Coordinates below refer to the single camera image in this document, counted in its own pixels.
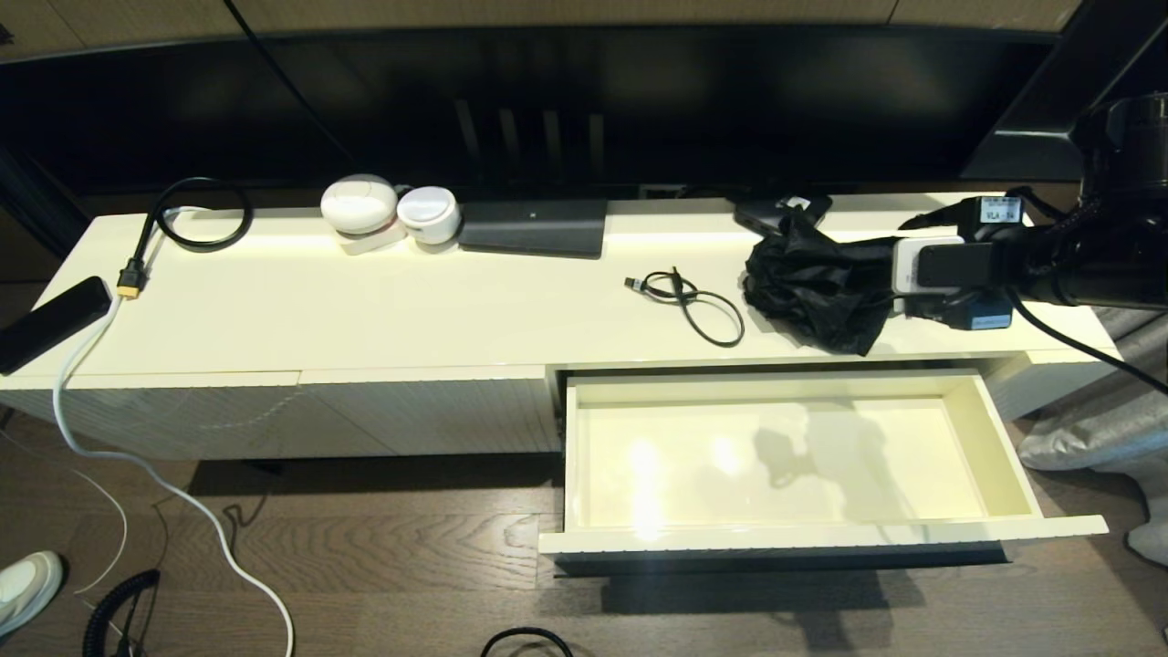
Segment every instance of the drawer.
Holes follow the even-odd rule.
[[[1043,518],[973,369],[571,378],[557,560],[905,552]]]

